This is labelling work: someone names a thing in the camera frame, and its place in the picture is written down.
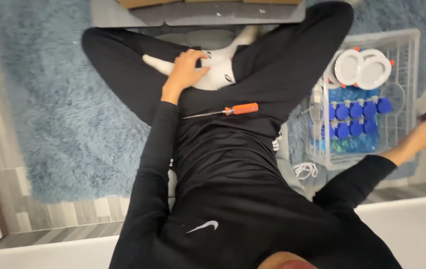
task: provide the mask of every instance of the white cord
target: white cord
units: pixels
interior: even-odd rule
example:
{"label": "white cord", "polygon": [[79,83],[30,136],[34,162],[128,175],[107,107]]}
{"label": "white cord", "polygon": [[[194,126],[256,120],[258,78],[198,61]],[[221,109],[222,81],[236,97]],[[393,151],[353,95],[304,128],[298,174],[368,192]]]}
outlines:
{"label": "white cord", "polygon": [[[317,167],[314,163],[305,162],[300,163],[298,165],[293,166],[294,173],[296,173],[296,177],[298,180],[305,180],[309,176],[312,176],[313,178],[317,177]],[[300,177],[300,174],[304,171],[309,172],[305,177]]]}

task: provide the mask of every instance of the black pants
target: black pants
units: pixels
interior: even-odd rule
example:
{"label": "black pants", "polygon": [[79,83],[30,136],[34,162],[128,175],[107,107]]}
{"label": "black pants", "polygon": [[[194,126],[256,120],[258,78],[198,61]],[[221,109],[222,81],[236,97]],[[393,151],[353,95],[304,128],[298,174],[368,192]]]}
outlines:
{"label": "black pants", "polygon": [[[353,10],[347,3],[325,2],[308,8],[302,23],[283,24],[236,51],[236,84],[216,91],[183,91],[179,102],[181,115],[257,102],[258,120],[248,122],[248,129],[276,136],[289,113],[322,75],[352,21]],[[174,62],[180,52],[189,49],[148,35],[106,28],[88,29],[82,45],[112,91],[148,125],[167,76],[145,64],[142,55]]]}

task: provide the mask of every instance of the blue shaggy rug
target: blue shaggy rug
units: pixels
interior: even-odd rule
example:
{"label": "blue shaggy rug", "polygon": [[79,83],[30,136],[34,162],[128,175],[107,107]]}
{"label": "blue shaggy rug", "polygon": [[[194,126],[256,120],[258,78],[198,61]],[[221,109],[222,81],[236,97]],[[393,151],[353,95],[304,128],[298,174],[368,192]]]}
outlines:
{"label": "blue shaggy rug", "polygon": [[[355,9],[351,34],[419,28],[421,93],[426,0],[349,2]],[[129,195],[149,132],[85,58],[80,37],[88,27],[90,0],[0,0],[4,84],[32,193],[42,202]],[[292,160],[303,162],[305,121],[288,124]],[[413,166],[404,167],[394,176],[413,172]],[[324,184],[336,173],[320,168],[305,184]]]}

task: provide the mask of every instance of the white wire basket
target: white wire basket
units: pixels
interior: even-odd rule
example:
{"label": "white wire basket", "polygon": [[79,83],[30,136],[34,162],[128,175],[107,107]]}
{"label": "white wire basket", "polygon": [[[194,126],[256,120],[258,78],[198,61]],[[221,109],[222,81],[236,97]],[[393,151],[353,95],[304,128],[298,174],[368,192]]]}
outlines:
{"label": "white wire basket", "polygon": [[379,87],[379,97],[388,97],[392,111],[387,114],[377,114],[377,141],[374,152],[371,153],[336,153],[331,150],[329,128],[324,128],[324,136],[311,135],[320,130],[324,124],[329,125],[329,89],[327,83],[322,88],[322,116],[320,120],[311,121],[309,125],[309,143],[306,153],[309,159],[325,166],[328,170],[346,169],[367,154],[383,152],[397,144],[416,125],[414,100],[417,98],[417,77],[419,68],[419,38],[418,29],[381,32],[374,34],[349,35],[341,45],[341,49],[375,48],[394,60],[391,76],[385,84]]}

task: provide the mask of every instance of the nike logo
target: nike logo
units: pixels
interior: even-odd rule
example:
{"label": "nike logo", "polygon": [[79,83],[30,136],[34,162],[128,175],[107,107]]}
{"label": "nike logo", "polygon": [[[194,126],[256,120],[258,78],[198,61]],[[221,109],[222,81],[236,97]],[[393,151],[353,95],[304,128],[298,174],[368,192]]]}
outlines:
{"label": "nike logo", "polygon": [[203,228],[208,227],[208,226],[210,226],[210,225],[214,226],[214,230],[215,230],[215,231],[216,231],[216,228],[218,228],[218,222],[217,222],[217,221],[208,221],[208,222],[206,222],[205,224],[203,224],[203,225],[201,225],[201,226],[198,226],[198,227],[196,227],[195,229],[193,229],[193,230],[191,230],[191,231],[187,232],[187,234],[189,234],[189,233],[191,233],[191,232],[194,232],[194,231],[196,231],[196,230],[199,230],[199,229],[203,229]]}

